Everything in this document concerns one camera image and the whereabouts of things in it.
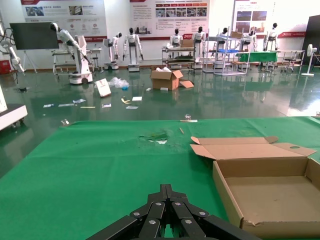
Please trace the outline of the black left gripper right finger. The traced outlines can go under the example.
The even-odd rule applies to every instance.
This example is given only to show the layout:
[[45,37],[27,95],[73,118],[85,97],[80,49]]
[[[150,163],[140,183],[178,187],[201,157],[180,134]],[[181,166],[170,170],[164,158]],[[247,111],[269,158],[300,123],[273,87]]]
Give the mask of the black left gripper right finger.
[[176,192],[166,185],[166,200],[170,202],[168,211],[172,219],[173,234],[189,240],[258,240],[247,231],[228,221],[209,214],[191,204],[186,194]]

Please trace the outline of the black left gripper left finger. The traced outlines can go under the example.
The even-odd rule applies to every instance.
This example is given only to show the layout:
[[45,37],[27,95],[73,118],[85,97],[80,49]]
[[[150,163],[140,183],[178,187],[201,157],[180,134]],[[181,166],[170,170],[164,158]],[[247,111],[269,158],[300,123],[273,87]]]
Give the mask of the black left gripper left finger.
[[156,238],[163,232],[161,228],[166,201],[167,185],[161,184],[159,192],[148,195],[146,204],[103,228],[88,239],[133,240],[146,234]]

